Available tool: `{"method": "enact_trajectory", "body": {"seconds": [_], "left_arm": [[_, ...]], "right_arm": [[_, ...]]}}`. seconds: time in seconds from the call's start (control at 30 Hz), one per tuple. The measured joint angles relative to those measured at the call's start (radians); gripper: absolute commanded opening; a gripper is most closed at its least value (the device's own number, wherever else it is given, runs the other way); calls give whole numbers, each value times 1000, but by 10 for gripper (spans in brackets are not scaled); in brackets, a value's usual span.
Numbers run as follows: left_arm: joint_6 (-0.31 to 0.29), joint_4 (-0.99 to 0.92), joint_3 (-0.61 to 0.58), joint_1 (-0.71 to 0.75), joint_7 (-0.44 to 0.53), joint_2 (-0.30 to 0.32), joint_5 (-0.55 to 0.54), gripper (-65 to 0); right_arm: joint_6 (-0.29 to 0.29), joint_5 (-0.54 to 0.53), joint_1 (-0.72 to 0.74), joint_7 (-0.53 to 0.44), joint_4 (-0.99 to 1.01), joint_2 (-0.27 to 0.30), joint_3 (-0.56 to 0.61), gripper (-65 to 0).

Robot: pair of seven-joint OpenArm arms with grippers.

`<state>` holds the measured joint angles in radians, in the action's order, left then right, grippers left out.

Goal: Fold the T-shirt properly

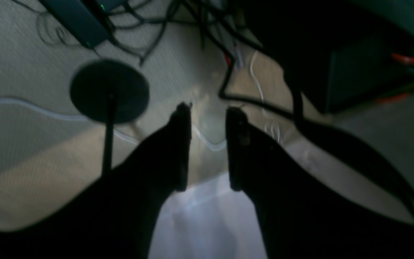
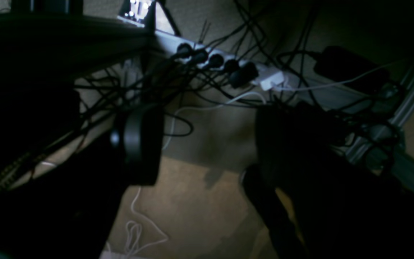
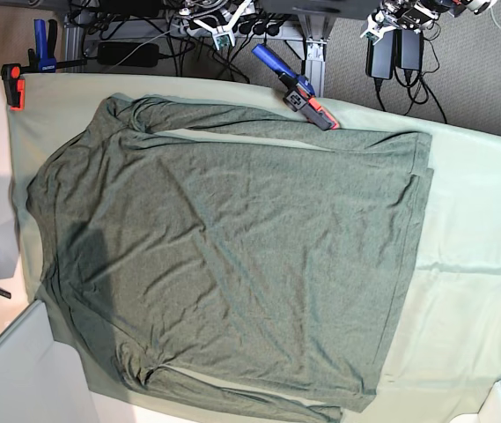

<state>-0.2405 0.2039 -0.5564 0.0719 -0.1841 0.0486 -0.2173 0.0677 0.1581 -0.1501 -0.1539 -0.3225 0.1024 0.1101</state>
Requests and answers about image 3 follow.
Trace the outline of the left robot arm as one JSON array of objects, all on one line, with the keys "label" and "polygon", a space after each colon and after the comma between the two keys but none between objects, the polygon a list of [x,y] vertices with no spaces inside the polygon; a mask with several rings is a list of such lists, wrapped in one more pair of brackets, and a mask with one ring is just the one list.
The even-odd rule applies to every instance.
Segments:
[{"label": "left robot arm", "polygon": [[454,17],[465,11],[481,15],[496,0],[385,0],[368,16],[361,37],[376,44],[386,33],[407,30],[421,33],[430,29],[444,13]]}]

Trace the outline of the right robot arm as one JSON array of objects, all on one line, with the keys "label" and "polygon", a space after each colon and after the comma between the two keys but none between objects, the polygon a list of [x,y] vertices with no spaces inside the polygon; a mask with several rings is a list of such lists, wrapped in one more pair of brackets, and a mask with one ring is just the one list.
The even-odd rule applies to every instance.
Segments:
[{"label": "right robot arm", "polygon": [[239,21],[256,12],[254,1],[184,1],[175,17],[193,38],[210,38],[215,50],[234,47]]}]

